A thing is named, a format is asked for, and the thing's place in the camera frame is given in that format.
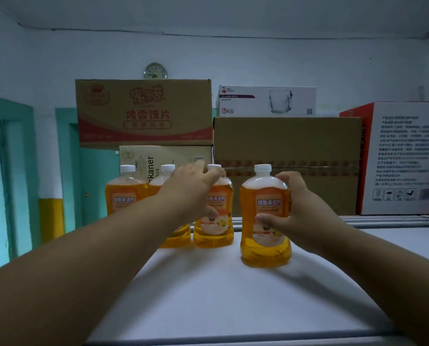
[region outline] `left hand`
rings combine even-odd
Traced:
[[[174,207],[180,223],[192,223],[203,216],[218,217],[218,212],[206,204],[211,187],[225,176],[225,171],[216,167],[206,172],[203,160],[178,167],[165,181],[156,197],[166,206]]]

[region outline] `yellow wall stripe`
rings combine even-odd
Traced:
[[[38,199],[38,204],[41,240],[44,244],[64,234],[64,209],[62,199]]]

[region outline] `orange liquid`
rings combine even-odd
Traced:
[[[147,198],[147,186],[146,183],[137,185],[107,185],[107,216]]]
[[[226,226],[227,229],[222,233],[207,233],[202,230],[202,220],[195,222],[194,244],[200,248],[211,249],[220,248],[232,244],[234,241],[234,227],[232,225],[232,197],[234,189],[230,185],[214,185],[210,190],[210,195],[225,195],[225,209],[215,209],[219,212],[219,217],[215,220],[216,224]]]
[[[148,185],[149,197],[156,195],[160,188],[161,186]],[[160,248],[180,248],[188,244],[190,244],[190,226],[184,225],[173,232],[173,234],[165,240]]]
[[[240,252],[242,261],[251,267],[278,267],[287,264],[292,256],[290,240],[277,246],[262,246],[253,240],[253,224],[256,216],[256,193],[258,189],[241,187],[240,203],[242,205],[242,240]],[[288,216],[290,207],[290,190],[280,190],[282,195],[282,217]]]

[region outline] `yellow cleaning liquid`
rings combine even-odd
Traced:
[[[147,185],[134,165],[120,165],[120,176],[106,185],[107,216],[146,198]]]
[[[271,176],[270,164],[255,165],[256,176],[246,180],[240,189],[242,206],[242,261],[251,267],[278,267],[292,256],[290,240],[273,228],[255,223],[256,214],[287,217],[290,190],[278,178]]]
[[[149,196],[154,196],[158,193],[163,183],[171,176],[176,166],[174,164],[163,164],[161,166],[161,174],[154,178],[148,189]],[[184,225],[179,228],[162,244],[161,248],[178,248],[186,246],[190,243],[190,226]]]
[[[209,164],[208,170],[221,167]],[[219,248],[232,244],[234,227],[232,225],[232,197],[234,189],[227,177],[221,177],[210,189],[208,205],[219,213],[216,219],[202,217],[195,222],[194,244],[200,248]]]

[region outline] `glass mug image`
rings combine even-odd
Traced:
[[[292,92],[291,91],[269,91],[269,105],[271,112],[283,114],[292,109]]]

